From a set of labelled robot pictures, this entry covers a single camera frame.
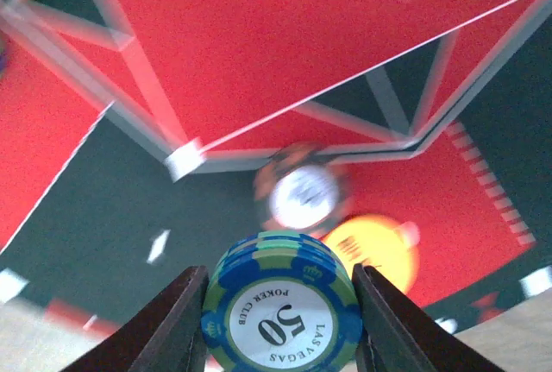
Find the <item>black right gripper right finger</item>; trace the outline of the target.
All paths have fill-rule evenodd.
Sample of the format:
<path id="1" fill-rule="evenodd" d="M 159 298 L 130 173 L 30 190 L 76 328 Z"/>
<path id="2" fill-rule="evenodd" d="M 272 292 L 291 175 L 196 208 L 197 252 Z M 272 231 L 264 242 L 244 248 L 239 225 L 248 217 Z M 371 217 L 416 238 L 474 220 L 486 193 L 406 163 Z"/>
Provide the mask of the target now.
<path id="1" fill-rule="evenodd" d="M 376 268 L 356 264 L 353 284 L 364 328 L 355 354 L 359 371 L 503 371 L 446 332 Z"/>

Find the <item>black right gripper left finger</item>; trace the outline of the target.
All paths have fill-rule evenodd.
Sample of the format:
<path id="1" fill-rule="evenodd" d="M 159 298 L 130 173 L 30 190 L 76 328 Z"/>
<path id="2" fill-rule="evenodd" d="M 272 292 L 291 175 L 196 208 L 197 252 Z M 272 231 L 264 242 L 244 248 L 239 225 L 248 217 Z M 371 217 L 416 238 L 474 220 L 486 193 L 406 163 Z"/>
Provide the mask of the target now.
<path id="1" fill-rule="evenodd" d="M 200 318 L 209 277 L 190 266 L 117 332 L 65 372 L 203 371 L 207 357 Z"/>

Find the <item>orange big blind button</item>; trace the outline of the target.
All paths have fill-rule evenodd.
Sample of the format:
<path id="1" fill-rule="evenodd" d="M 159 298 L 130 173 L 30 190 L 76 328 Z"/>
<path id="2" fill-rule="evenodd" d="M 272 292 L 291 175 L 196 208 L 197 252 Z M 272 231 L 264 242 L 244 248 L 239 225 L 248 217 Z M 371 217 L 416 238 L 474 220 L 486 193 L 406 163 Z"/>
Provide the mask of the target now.
<path id="1" fill-rule="evenodd" d="M 323 242 L 339 257 L 349 274 L 355 264 L 373 266 L 403 293 L 411 290 L 419 269 L 419 228 L 378 214 L 350 218 Z"/>

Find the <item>green chip stack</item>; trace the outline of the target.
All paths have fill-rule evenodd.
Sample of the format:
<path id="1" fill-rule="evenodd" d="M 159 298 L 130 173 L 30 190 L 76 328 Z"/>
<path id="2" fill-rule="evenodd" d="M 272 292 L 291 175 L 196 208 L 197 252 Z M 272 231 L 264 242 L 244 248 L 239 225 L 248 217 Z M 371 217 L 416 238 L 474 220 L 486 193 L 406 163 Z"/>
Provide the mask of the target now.
<path id="1" fill-rule="evenodd" d="M 339 371 L 363 330 L 336 254 L 288 230 L 259 232 L 225 252 L 204 296 L 201 327 L 225 371 Z"/>

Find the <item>brown chip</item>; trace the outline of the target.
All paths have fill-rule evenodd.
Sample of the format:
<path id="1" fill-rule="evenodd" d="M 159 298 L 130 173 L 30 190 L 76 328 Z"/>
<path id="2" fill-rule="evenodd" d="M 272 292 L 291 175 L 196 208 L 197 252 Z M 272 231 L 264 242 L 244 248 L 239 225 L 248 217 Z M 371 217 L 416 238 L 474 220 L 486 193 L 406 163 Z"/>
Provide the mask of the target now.
<path id="1" fill-rule="evenodd" d="M 293 230 L 320 239 L 348 215 L 348 170 L 322 157 L 322 147 L 296 142 L 277 151 L 254 178 L 254 202 L 266 230 Z"/>

